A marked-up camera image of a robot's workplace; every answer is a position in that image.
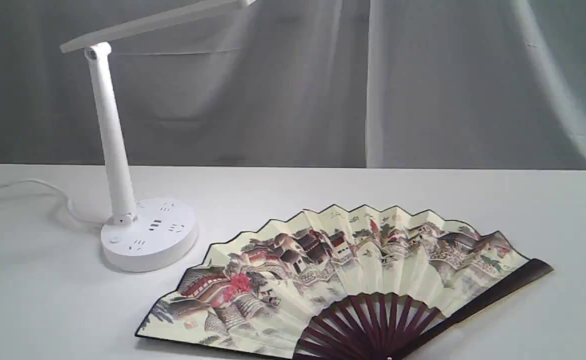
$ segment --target desk lamp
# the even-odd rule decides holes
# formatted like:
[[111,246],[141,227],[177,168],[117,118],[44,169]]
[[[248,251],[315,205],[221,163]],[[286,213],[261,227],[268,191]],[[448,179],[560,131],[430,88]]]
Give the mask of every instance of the desk lamp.
[[173,264],[195,243],[198,226],[193,209],[179,200],[135,200],[111,81],[108,41],[210,18],[248,7],[254,1],[202,0],[90,32],[60,46],[63,53],[83,50],[89,63],[112,208],[100,237],[107,260],[117,268],[144,272]]

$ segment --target gray curtain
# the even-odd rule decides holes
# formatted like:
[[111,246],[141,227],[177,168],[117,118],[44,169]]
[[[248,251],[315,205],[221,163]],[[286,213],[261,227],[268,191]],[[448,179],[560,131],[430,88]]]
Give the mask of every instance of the gray curtain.
[[[196,0],[0,0],[0,163],[101,164],[59,45]],[[586,169],[586,0],[257,0],[113,41],[133,165]]]

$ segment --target power cord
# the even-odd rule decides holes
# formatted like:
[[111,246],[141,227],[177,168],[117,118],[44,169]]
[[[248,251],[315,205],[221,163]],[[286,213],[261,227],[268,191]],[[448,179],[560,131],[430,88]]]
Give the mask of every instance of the power cord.
[[102,223],[98,222],[98,221],[91,221],[89,219],[85,219],[83,218],[81,215],[79,215],[76,210],[73,207],[73,200],[71,199],[71,196],[69,196],[69,194],[66,193],[66,191],[60,189],[59,187],[51,184],[50,182],[46,182],[44,180],[40,180],[39,178],[24,178],[23,180],[15,180],[12,182],[7,182],[5,184],[0,184],[0,189],[5,189],[8,187],[12,187],[14,185],[18,185],[18,184],[22,184],[22,183],[34,183],[34,184],[40,184],[43,185],[49,189],[52,189],[54,191],[56,191],[60,196],[62,196],[62,198],[65,200],[66,202],[66,210],[69,213],[69,215],[71,215],[71,217],[77,221],[78,223],[82,223],[82,224],[86,224],[95,228],[101,228],[102,227]]

